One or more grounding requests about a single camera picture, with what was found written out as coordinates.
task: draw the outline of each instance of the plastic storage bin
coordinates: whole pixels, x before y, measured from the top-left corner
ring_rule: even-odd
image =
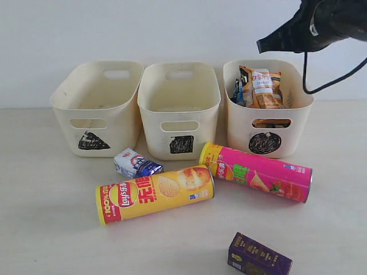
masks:
[[[281,72],[283,103],[290,109],[253,109],[233,103],[229,98],[233,95],[236,79],[240,78],[240,65]],[[267,158],[285,158],[293,154],[314,102],[314,97],[303,91],[302,76],[297,69],[279,60],[240,60],[225,64],[223,77],[228,145]],[[256,119],[289,119],[291,124],[281,129],[255,128],[252,124]]]
[[[136,101],[143,70],[129,61],[90,62],[57,88],[51,104],[76,155],[114,157],[135,147],[142,127]]]
[[[221,100],[214,69],[199,62],[160,63],[144,71],[138,105],[149,153],[192,160],[214,141]]]

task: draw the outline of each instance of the purple box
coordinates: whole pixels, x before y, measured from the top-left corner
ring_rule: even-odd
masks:
[[[292,260],[237,232],[228,250],[228,265],[247,275],[288,275]]]

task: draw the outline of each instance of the tabletop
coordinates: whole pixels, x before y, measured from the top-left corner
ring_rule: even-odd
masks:
[[[213,199],[107,226],[95,188],[126,178],[112,158],[69,150],[51,109],[0,110],[0,273],[241,274],[241,232],[291,258],[291,274],[364,274],[367,105],[317,101],[296,152],[314,169],[306,204],[215,179]],[[216,143],[226,145],[223,110]],[[145,136],[135,151],[152,160]],[[162,162],[165,171],[198,161]]]

